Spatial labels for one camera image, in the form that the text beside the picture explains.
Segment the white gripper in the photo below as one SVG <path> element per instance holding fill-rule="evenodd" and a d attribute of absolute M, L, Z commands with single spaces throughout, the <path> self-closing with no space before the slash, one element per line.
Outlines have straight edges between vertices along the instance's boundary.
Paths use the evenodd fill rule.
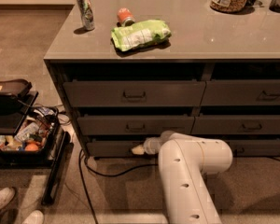
<path fill-rule="evenodd" d="M 138 145 L 131 149 L 134 155 L 144 155 L 145 152 L 148 155 L 158 154 L 161 149 L 162 141 L 159 137 L 148 138 L 143 145 Z"/>

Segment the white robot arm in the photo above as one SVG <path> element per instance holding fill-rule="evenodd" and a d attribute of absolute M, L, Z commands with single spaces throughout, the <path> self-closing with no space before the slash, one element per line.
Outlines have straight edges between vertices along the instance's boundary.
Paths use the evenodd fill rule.
<path fill-rule="evenodd" d="M 222 224 L 203 177 L 230 168 L 226 142 L 165 131 L 133 147 L 132 154 L 158 157 L 170 224 Z"/>

